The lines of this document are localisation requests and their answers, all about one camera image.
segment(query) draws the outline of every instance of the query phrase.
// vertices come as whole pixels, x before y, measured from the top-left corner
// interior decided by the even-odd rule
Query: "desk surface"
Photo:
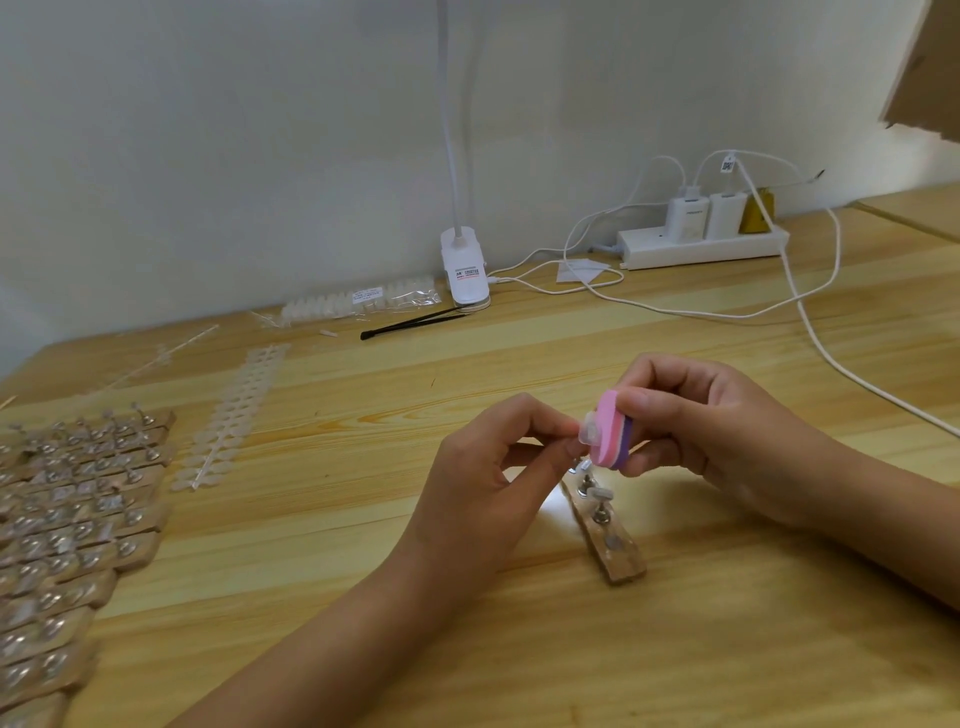
[[[840,216],[845,267],[809,303],[825,344],[870,381],[960,422],[960,249],[862,211]],[[809,287],[832,257],[829,220],[786,227]],[[786,286],[777,260],[762,259],[635,272],[617,293],[745,312],[784,298]],[[101,663],[69,726],[173,717],[384,558],[445,433],[523,390],[579,416],[643,350],[727,361],[871,455],[951,484],[960,477],[960,444],[836,374],[792,309],[730,325],[514,284],[464,321],[364,343],[357,324],[214,321],[215,333],[101,406],[173,406],[173,437],[185,443],[248,348],[293,346],[237,469],[217,488],[164,494],[175,509],[163,545],[96,619]],[[207,326],[50,347],[0,385],[0,400],[18,395],[2,420],[71,416],[71,394]],[[606,481],[647,577],[607,587],[555,491],[495,587],[364,725],[925,725],[958,710],[960,624],[945,610],[687,473]]]
[[[960,182],[865,197],[853,206],[960,243]]]

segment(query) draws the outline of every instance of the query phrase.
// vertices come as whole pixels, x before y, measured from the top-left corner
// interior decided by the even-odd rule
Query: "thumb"
[[[546,446],[510,486],[518,501],[517,507],[536,513],[564,473],[573,467],[577,458],[586,455],[587,450],[588,446],[576,438],[555,440]]]
[[[710,408],[670,392],[624,387],[616,408],[646,430],[671,432],[694,443],[709,436]]]

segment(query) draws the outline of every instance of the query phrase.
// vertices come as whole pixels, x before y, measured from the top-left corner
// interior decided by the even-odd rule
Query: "black tweezers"
[[[388,327],[382,328],[371,328],[367,331],[360,332],[360,341],[367,341],[367,339],[373,339],[374,336],[381,333],[390,333],[391,331],[403,331],[406,328],[417,328],[417,327],[426,327],[431,324],[439,324],[443,321],[453,321],[454,319],[464,319],[467,318],[469,314],[458,313],[456,316],[444,316],[442,319],[434,318],[436,316],[441,316],[445,313],[451,313],[453,311],[459,311],[460,308],[454,306],[453,308],[445,308],[443,311],[434,311],[433,313],[428,313],[425,316],[418,316],[415,319],[410,319],[408,321],[400,322],[399,324],[392,324]]]

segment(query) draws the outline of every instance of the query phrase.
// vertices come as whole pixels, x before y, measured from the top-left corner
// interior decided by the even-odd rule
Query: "left hand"
[[[488,585],[564,472],[587,446],[579,424],[530,395],[481,412],[444,438],[420,501],[388,562],[431,601],[459,606]],[[542,445],[520,443],[524,437]],[[524,466],[511,482],[507,468]]]

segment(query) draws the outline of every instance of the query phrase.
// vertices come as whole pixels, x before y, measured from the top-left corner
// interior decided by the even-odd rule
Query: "hand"
[[[431,599],[456,606],[483,589],[564,472],[587,452],[579,424],[530,395],[481,412],[447,436],[391,560]],[[520,443],[524,437],[542,445]],[[525,466],[513,482],[507,468]]]
[[[855,457],[736,369],[642,354],[620,378],[634,419],[627,476],[680,465],[764,516],[815,527],[831,482]]]

